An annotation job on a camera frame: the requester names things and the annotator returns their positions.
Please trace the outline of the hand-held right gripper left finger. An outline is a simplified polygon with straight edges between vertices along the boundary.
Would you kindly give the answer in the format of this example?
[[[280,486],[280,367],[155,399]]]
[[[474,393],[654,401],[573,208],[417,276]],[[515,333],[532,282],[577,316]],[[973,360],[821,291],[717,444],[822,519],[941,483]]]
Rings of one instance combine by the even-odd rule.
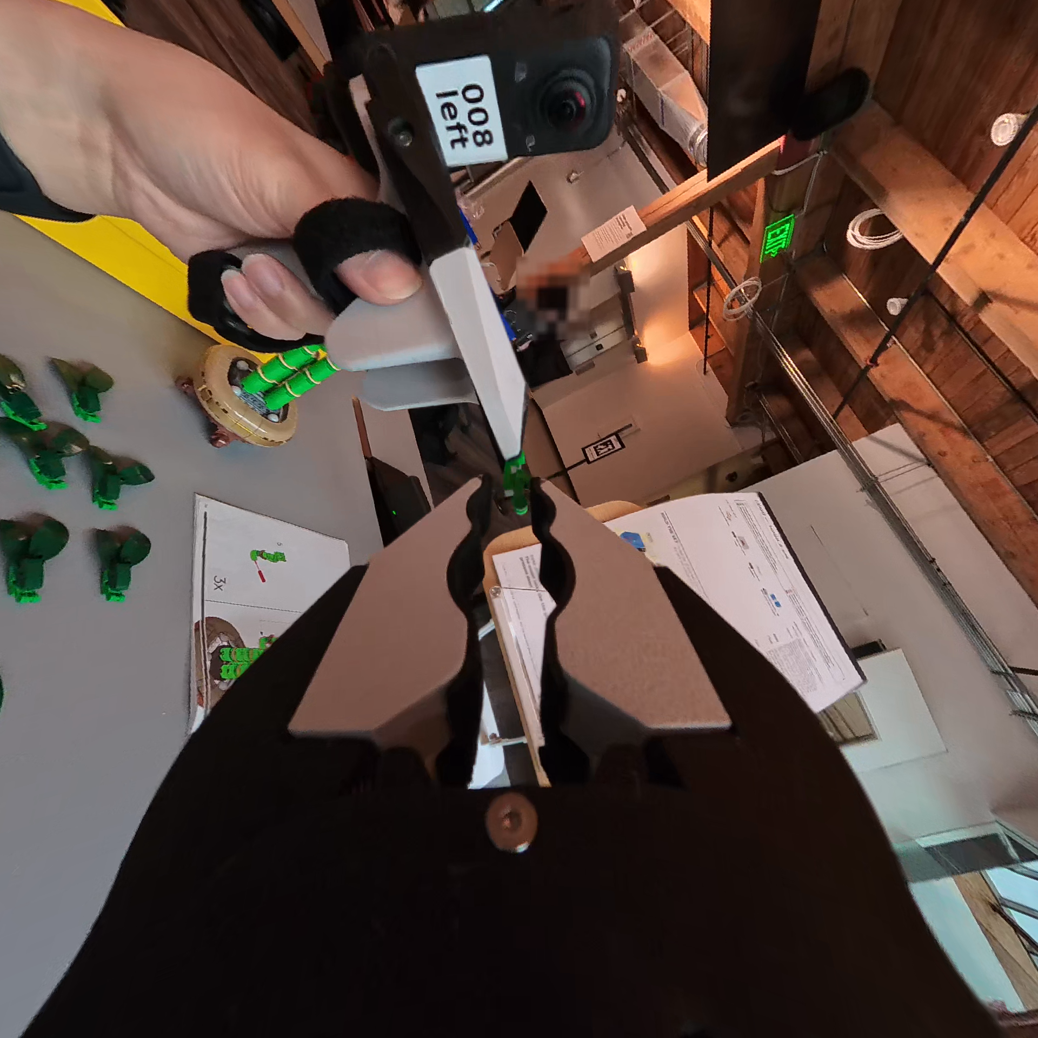
[[[370,562],[292,720],[417,753],[441,785],[473,778],[484,678],[475,603],[490,479],[472,479]]]

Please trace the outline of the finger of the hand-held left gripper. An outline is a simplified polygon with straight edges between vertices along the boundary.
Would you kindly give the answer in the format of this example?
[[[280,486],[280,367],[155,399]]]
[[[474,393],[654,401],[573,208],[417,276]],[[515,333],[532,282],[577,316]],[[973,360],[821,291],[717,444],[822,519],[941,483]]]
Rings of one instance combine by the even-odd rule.
[[[486,421],[511,461],[523,446],[528,388],[479,256],[464,245],[434,260],[429,273]]]
[[[474,384],[461,359],[368,370],[360,385],[359,398],[363,404],[380,411],[479,403]]]

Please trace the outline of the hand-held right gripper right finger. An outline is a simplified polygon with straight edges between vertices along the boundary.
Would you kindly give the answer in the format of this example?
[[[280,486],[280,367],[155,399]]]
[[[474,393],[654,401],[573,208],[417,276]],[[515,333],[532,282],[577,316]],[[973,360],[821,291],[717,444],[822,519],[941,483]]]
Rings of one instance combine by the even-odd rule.
[[[534,483],[530,514],[553,603],[538,706],[549,784],[585,782],[616,746],[728,731],[653,564],[549,483]]]

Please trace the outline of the green leafy lego sprig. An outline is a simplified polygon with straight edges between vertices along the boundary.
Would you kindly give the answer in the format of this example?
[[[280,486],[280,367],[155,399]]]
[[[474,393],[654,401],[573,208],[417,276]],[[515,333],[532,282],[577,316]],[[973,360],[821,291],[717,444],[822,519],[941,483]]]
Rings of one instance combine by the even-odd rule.
[[[1,520],[1,551],[8,596],[18,604],[39,601],[45,564],[69,546],[70,532],[60,521],[45,517],[37,522]]]

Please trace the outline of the person's left hand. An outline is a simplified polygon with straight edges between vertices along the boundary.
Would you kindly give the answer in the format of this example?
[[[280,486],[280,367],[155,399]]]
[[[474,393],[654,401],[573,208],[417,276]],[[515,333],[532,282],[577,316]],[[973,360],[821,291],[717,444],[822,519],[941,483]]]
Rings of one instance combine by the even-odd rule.
[[[179,46],[62,2],[1,8],[2,137],[52,201],[132,220],[187,262],[376,199],[354,159]]]

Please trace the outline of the black box with green lights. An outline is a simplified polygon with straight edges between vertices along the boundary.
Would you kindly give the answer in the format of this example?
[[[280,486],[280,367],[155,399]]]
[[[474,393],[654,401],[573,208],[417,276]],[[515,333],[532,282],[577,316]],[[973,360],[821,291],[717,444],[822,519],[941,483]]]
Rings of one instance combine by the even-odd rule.
[[[432,507],[421,481],[383,460],[365,458],[372,502],[384,547],[421,522]]]

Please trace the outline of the open instruction booklet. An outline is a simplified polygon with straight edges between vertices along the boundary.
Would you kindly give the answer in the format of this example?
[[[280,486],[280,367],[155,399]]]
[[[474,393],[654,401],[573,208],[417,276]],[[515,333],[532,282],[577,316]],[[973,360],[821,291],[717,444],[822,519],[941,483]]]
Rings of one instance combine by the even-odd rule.
[[[189,732],[350,564],[338,538],[194,497]]]

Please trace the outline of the white paper notice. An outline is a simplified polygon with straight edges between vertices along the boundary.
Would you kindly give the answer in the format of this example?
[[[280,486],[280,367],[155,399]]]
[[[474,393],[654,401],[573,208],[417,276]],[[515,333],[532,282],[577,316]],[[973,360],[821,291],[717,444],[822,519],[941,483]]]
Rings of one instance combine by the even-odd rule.
[[[637,208],[630,204],[606,222],[581,237],[589,260],[598,263],[616,250],[627,246],[646,230]]]

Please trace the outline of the green exit sign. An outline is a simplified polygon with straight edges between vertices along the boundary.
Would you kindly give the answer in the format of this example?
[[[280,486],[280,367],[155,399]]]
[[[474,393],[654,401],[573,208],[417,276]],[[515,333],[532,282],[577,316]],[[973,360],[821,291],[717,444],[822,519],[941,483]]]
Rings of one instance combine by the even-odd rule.
[[[768,212],[761,233],[759,263],[761,266],[786,254],[795,253],[797,235],[802,223],[801,211]]]

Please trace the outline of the cluster of green leaf sprigs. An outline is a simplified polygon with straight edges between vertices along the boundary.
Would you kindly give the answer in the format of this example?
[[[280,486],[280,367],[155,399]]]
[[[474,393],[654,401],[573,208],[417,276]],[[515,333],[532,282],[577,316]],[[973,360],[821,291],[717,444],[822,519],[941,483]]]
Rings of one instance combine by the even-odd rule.
[[[54,358],[51,367],[63,383],[72,413],[78,420],[99,424],[102,398],[114,386],[105,370]],[[2,437],[21,454],[33,481],[43,489],[69,488],[69,460],[85,460],[90,476],[91,502],[104,512],[118,509],[125,488],[147,486],[155,479],[149,467],[115,457],[91,443],[67,424],[44,419],[28,390],[25,374],[10,357],[1,357]],[[99,593],[111,603],[122,603],[132,585],[133,570],[149,557],[151,539],[136,529],[95,532]]]

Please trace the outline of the yellow plastic bin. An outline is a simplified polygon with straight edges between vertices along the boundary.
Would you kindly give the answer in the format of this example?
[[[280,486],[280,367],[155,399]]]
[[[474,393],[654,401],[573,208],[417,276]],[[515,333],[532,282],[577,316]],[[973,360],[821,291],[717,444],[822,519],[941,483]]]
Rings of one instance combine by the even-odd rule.
[[[189,313],[186,263],[139,224],[114,217],[93,217],[78,223],[24,216],[18,219],[209,335],[212,342],[230,344],[211,325]]]

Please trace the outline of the black hanging panel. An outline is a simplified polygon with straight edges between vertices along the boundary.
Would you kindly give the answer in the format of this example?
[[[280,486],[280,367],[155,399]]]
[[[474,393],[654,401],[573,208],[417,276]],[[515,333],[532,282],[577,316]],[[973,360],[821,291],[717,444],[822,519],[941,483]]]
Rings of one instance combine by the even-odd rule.
[[[707,173],[783,137],[803,95],[819,1],[712,1]]]

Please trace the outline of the black wristband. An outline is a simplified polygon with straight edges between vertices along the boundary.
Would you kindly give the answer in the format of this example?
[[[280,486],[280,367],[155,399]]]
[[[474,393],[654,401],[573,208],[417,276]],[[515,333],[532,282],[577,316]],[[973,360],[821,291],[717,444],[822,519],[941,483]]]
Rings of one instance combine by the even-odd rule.
[[[4,137],[1,137],[1,211],[60,223],[83,223],[94,217],[48,198]]]

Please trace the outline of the metal air duct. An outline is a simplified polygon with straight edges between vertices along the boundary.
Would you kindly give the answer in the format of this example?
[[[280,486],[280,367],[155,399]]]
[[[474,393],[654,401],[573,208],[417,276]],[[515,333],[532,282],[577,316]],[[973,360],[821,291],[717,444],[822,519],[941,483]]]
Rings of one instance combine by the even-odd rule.
[[[696,169],[707,166],[708,109],[691,73],[634,10],[620,19],[623,70],[656,126]]]

